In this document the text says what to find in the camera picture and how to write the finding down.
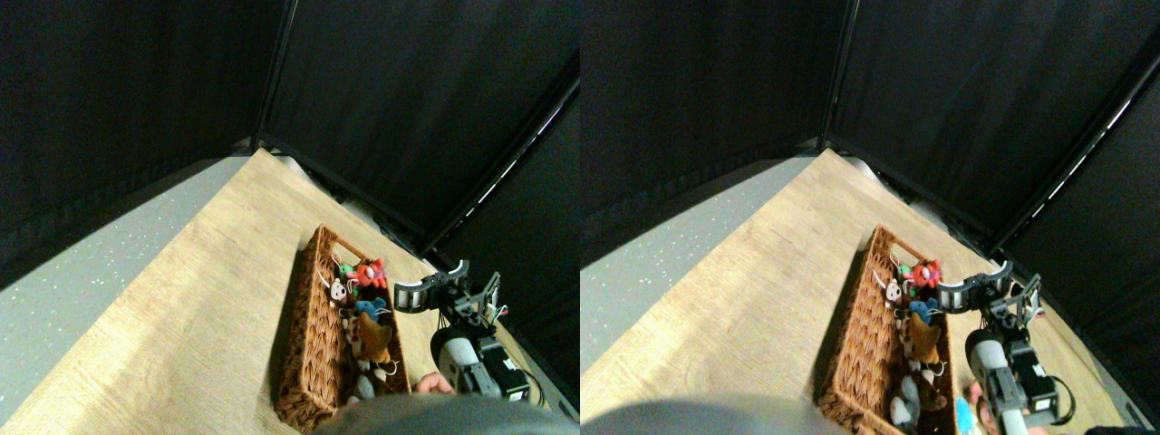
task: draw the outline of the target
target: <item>stuffed toy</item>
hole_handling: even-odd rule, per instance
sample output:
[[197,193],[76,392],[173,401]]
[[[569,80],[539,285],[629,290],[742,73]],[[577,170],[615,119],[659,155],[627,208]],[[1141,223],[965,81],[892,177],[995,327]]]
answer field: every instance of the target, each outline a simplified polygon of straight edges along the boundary
[[906,316],[906,307],[911,304],[911,297],[902,291],[902,288],[898,287],[898,280],[891,278],[890,284],[886,284],[878,277],[877,271],[873,271],[873,278],[886,295],[886,307],[894,310],[894,328],[901,328],[902,319]]
[[[326,285],[326,280],[322,280],[322,285]],[[334,278],[331,285],[327,285],[326,295],[331,297],[331,307],[346,307],[353,302],[353,298],[347,297],[347,288],[342,287],[342,280]]]
[[355,380],[355,391],[347,399],[347,405],[370,400],[390,392],[390,389],[386,386],[386,370],[379,368],[371,370],[370,362],[368,361],[360,361],[358,368],[361,375]]
[[918,386],[919,405],[922,411],[938,411],[947,406],[949,399],[945,396],[938,394],[938,390],[935,390],[935,385],[927,380],[925,376],[911,374],[908,378]]
[[927,325],[930,325],[930,316],[938,311],[938,302],[935,298],[927,299],[927,302],[914,300],[911,303],[911,312],[919,314],[919,318]]
[[912,434],[918,428],[918,420],[906,411],[906,401],[901,397],[894,396],[890,399],[890,422],[894,423],[899,430]]
[[918,371],[918,363],[938,363],[938,336],[942,328],[929,326],[919,317],[911,313],[911,318],[902,321],[902,354],[909,360],[912,371]]
[[914,270],[904,274],[904,277],[906,280],[914,280],[914,285],[919,288],[934,289],[942,282],[942,267],[938,264],[938,260],[918,263],[914,266]]
[[904,376],[898,393],[890,399],[890,422],[904,433],[914,433],[921,412],[919,386],[909,376]]
[[371,261],[370,264],[358,264],[355,277],[362,287],[372,285],[376,289],[386,289],[386,275],[383,274],[383,259]]
[[386,343],[391,341],[393,334],[394,329],[390,326],[379,325],[370,319],[370,314],[363,312],[349,322],[347,341],[350,342],[356,360],[385,363],[391,361]]
[[983,435],[979,427],[979,418],[974,416],[974,411],[964,398],[955,399],[955,418],[958,419],[958,433],[963,435]]
[[386,300],[383,300],[383,298],[375,298],[374,302],[358,300],[355,303],[355,311],[367,313],[376,324],[378,322],[378,314],[391,312],[391,310],[386,309]]

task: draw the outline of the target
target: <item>plush toy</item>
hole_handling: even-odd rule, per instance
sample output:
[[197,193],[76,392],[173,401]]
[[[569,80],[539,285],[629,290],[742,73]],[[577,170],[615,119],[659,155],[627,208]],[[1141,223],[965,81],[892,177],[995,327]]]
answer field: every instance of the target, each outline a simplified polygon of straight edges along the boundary
[[347,298],[347,288],[342,287],[342,280],[334,278],[334,282],[327,288],[327,295],[331,296],[331,307],[336,306],[348,306],[348,302],[353,300]]
[[356,360],[385,363],[391,361],[391,354],[386,349],[386,343],[391,341],[393,334],[394,329],[390,326],[377,324],[370,319],[370,314],[363,312],[349,321],[347,341],[350,342],[350,348]]
[[955,399],[955,418],[958,419],[959,434],[983,435],[983,430],[978,427],[979,418],[974,416],[974,411],[971,411],[971,405],[966,403],[966,399]]
[[386,309],[386,300],[383,300],[383,298],[375,298],[374,302],[358,300],[355,303],[355,311],[367,313],[376,324],[378,322],[378,314],[391,312],[391,310]]
[[911,312],[919,314],[925,324],[930,325],[930,316],[938,312],[938,302],[935,298],[927,299],[927,302],[914,300],[909,307]]
[[377,289],[386,288],[386,275],[383,274],[383,259],[371,261],[370,264],[358,264],[355,277],[362,287],[372,285]]
[[877,271],[873,271],[873,278],[878,282],[878,287],[886,293],[886,307],[899,309],[909,306],[911,298],[902,291],[902,288],[898,287],[898,280],[891,278],[890,284],[887,284],[878,277]]
[[367,361],[360,361],[358,368],[362,374],[355,380],[355,391],[347,399],[347,405],[370,400],[390,392],[386,386],[386,370],[379,368],[371,370],[370,362]]
[[355,273],[355,267],[350,264],[339,264],[339,273],[345,275],[348,280],[358,278],[358,275]]
[[938,363],[938,349],[935,345],[938,343],[940,335],[942,328],[927,325],[918,313],[911,313],[911,318],[902,321],[902,353],[912,361],[912,370],[918,365],[913,362]]
[[919,405],[922,411],[938,411],[947,406],[949,399],[938,394],[938,390],[926,377],[920,374],[911,374],[907,378],[918,386]]
[[890,399],[890,422],[894,423],[894,427],[907,434],[913,433],[918,427],[915,416],[911,415],[909,411],[906,411],[906,401],[898,396]]
[[914,270],[906,278],[914,280],[914,285],[934,289],[942,282],[942,267],[938,264],[938,260],[919,263],[914,266]]

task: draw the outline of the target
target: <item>gray floor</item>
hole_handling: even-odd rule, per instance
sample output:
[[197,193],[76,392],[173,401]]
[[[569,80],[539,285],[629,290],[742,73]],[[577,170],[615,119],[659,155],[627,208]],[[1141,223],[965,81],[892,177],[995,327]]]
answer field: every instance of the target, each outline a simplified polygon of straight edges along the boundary
[[[846,160],[878,181],[861,160]],[[580,372],[600,358],[673,283],[812,161],[813,158],[760,161],[699,187],[674,201],[675,206],[687,208],[686,211],[580,270]],[[889,187],[887,190],[898,195]],[[688,203],[688,198],[706,197],[695,204]],[[947,230],[938,211],[929,203],[915,201],[911,208]],[[1134,405],[1107,370],[1099,362],[1096,364],[1125,425],[1152,428],[1146,421],[1137,423],[1143,416],[1138,411],[1128,411]]]
[[0,425],[245,162],[203,161],[118,202],[128,212],[0,291]]

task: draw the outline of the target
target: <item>brown plush dog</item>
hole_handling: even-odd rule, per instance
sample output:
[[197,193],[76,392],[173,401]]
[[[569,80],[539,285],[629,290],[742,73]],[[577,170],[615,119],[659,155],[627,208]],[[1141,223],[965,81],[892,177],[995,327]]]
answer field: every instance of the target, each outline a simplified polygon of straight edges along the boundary
[[919,318],[919,314],[911,313],[911,318],[905,320],[902,345],[909,349],[906,357],[927,364],[938,363],[938,336],[942,328],[929,326]]
[[367,313],[361,313],[358,318],[350,321],[348,339],[356,358],[372,363],[385,363],[391,361],[386,343],[391,342],[393,334],[394,329],[390,326],[380,326],[371,320]]
[[911,374],[914,384],[919,386],[919,404],[922,411],[938,411],[947,406],[947,397],[938,394],[935,386],[920,374]]

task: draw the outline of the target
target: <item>red plush toy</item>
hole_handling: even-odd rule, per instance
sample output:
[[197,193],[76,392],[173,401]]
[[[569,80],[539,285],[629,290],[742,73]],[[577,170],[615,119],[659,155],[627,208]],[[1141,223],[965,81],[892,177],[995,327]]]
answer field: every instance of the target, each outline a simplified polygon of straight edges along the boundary
[[386,275],[383,273],[383,259],[372,261],[370,264],[358,264],[355,273],[358,284],[362,287],[374,285],[378,289],[386,289]]
[[914,280],[915,287],[934,289],[942,282],[942,267],[938,266],[938,260],[919,263],[914,267],[914,270],[904,273],[902,277]]

